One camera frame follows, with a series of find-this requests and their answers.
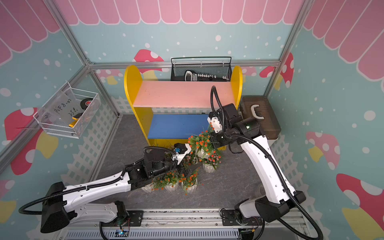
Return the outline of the yellow handled tool in basket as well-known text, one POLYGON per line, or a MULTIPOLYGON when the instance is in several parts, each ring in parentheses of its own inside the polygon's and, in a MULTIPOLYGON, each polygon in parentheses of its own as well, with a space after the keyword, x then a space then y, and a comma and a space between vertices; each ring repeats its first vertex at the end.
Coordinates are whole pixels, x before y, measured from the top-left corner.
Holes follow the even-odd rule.
POLYGON ((83 115, 83 113, 79 113, 79 114, 75 115, 74 117, 72 117, 73 121, 69 124, 69 127, 73 128, 82 115, 83 115))

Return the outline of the brown lid storage box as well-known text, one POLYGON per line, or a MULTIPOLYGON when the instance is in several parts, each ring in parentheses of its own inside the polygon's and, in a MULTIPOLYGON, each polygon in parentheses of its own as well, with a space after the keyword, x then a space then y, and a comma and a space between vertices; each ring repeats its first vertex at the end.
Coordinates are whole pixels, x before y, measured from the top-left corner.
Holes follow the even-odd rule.
POLYGON ((240 110, 244 119, 256 118, 268 139, 269 146, 279 138, 281 126, 273 108, 265 96, 245 96, 240 102, 240 110))

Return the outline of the yellow rack pink blue shelves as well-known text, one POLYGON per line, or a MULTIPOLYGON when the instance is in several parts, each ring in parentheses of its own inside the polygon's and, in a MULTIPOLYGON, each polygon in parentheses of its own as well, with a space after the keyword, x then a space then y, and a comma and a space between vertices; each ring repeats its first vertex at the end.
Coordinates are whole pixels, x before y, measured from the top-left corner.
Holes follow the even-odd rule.
POLYGON ((210 109, 211 87, 216 86, 223 105, 240 104, 243 73, 234 67, 229 82, 145 81, 136 66, 128 66, 124 76, 127 100, 150 146, 169 147, 187 143, 208 127, 202 114, 160 114, 154 108, 210 109))

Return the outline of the orange flower pot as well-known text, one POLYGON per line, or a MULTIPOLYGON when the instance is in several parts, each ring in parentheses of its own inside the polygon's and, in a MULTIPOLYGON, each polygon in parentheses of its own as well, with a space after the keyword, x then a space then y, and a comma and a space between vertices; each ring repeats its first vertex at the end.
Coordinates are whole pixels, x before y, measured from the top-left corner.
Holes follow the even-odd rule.
POLYGON ((155 191, 157 189, 157 184, 158 184, 158 181, 159 179, 158 178, 154 178, 152 179, 152 182, 148 185, 145 185, 141 188, 141 190, 144 192, 144 193, 151 193, 153 191, 155 191))
POLYGON ((182 188, 186 195, 195 192, 198 188, 198 172, 199 170, 193 171, 188 177, 185 174, 181 175, 180 181, 182 188))
POLYGON ((211 133, 215 129, 210 125, 206 130, 202 131, 199 135, 192 135, 188 138, 188 144, 192 151, 191 154, 196 155, 198 158, 208 159, 208 161, 215 162, 215 158, 219 158, 219 151, 214 147, 214 142, 211 133))
POLYGON ((159 189, 168 192, 175 192, 179 186, 179 173, 178 171, 171 171, 160 177, 159 189))

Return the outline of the black tape roll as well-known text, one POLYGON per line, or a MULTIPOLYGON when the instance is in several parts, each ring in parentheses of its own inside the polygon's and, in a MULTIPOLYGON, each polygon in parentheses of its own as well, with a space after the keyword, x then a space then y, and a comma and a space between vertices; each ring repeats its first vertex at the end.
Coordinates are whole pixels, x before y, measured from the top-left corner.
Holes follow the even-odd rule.
POLYGON ((93 98, 85 98, 81 100, 80 102, 81 108, 85 111, 88 108, 88 106, 92 103, 92 101, 93 101, 93 98))

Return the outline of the pink flower pot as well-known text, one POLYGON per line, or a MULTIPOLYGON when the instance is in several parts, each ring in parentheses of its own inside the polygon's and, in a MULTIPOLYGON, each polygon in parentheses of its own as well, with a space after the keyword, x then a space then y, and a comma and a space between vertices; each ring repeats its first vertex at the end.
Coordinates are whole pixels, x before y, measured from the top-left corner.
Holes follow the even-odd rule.
POLYGON ((214 173, 222 163, 222 156, 218 150, 213 150, 210 153, 204 153, 201 162, 205 172, 214 173))
POLYGON ((196 156, 196 153, 193 152, 192 154, 187 154, 183 159, 183 164, 185 167, 190 167, 192 165, 196 165, 199 163, 199 157, 196 156))

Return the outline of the black white label maker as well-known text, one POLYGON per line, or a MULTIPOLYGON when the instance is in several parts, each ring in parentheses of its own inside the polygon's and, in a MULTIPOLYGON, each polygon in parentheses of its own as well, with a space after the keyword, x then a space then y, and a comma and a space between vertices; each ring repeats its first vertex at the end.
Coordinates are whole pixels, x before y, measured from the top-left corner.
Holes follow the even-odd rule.
POLYGON ((184 79, 186 82, 226 82, 228 80, 226 76, 220 78, 216 75, 198 74, 193 71, 186 71, 184 79))

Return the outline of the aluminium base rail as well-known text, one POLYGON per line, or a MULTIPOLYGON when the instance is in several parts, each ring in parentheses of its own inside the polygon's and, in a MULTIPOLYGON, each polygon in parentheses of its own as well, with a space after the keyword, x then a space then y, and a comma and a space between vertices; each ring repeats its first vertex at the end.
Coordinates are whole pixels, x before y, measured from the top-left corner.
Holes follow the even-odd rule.
POLYGON ((263 240, 297 240, 298 236, 280 222, 262 224, 252 219, 249 225, 224 220, 219 209, 145 209, 138 227, 99 227, 98 223, 70 225, 55 234, 55 240, 238 240, 244 230, 254 230, 263 240), (127 238, 115 238, 116 230, 129 230, 127 238))

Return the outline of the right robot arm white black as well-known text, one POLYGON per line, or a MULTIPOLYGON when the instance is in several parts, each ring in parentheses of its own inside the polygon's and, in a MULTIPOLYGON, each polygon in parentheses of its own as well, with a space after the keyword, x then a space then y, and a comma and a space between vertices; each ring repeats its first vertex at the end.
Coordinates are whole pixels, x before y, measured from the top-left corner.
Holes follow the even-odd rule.
POLYGON ((251 160, 266 191, 264 197, 245 200, 236 206, 238 220, 261 218, 260 234, 263 234, 266 223, 278 221, 298 237, 310 240, 310 236, 299 232, 282 219, 291 209, 297 208, 315 229, 315 238, 324 239, 321 228, 301 205, 306 200, 305 194, 295 190, 283 174, 258 120, 253 117, 243 119, 234 104, 223 106, 215 86, 211 88, 210 103, 212 112, 208 122, 213 129, 213 144, 220 148, 237 143, 251 160), (214 108, 214 102, 218 103, 219 109, 214 108))

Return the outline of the pink flower pot far right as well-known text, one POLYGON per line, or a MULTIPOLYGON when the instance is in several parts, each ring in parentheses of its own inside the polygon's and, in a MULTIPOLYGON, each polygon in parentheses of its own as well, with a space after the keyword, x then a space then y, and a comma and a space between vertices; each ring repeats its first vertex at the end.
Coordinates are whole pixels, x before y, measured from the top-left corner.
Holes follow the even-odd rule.
POLYGON ((222 163, 222 156, 218 150, 213 150, 210 153, 204 153, 201 162, 205 172, 214 173, 222 163))

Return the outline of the small green circuit board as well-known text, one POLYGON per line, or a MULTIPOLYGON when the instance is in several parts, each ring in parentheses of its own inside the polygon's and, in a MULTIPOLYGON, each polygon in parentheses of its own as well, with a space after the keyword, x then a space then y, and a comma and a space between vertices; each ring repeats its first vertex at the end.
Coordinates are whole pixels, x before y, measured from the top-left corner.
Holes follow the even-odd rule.
POLYGON ((127 238, 130 234, 129 230, 116 230, 115 238, 127 238))

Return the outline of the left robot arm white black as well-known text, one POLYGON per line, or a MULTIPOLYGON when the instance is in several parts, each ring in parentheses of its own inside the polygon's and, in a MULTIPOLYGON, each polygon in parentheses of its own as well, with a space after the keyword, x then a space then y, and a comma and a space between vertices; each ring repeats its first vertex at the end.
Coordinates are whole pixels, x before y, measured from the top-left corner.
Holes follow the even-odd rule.
POLYGON ((124 166, 109 177, 85 184, 65 186, 52 184, 46 196, 19 208, 22 215, 40 215, 43 234, 59 231, 77 222, 116 222, 129 220, 124 204, 116 201, 106 206, 95 205, 99 199, 126 193, 150 185, 154 179, 168 173, 189 176, 191 170, 183 166, 183 159, 192 152, 189 144, 175 144, 174 149, 145 147, 142 159, 124 166))

